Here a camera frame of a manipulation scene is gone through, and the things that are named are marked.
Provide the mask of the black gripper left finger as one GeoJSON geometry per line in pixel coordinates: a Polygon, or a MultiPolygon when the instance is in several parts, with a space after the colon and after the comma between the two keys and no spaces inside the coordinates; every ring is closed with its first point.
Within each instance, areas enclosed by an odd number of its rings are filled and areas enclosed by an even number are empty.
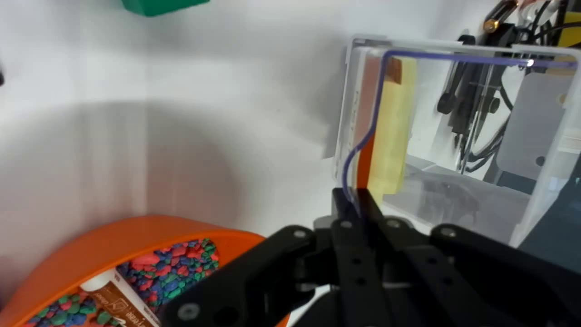
{"type": "Polygon", "coordinates": [[[305,327],[388,327],[372,249],[377,205],[367,189],[334,189],[328,227],[287,225],[161,309],[161,327],[274,327],[319,285],[305,327]]]}

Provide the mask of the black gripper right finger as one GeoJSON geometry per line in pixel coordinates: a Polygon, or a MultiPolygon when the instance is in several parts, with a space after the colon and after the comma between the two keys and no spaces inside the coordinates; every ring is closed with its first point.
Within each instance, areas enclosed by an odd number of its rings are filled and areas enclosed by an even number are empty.
{"type": "Polygon", "coordinates": [[[397,327],[581,327],[581,276],[468,229],[372,218],[397,327]]]}

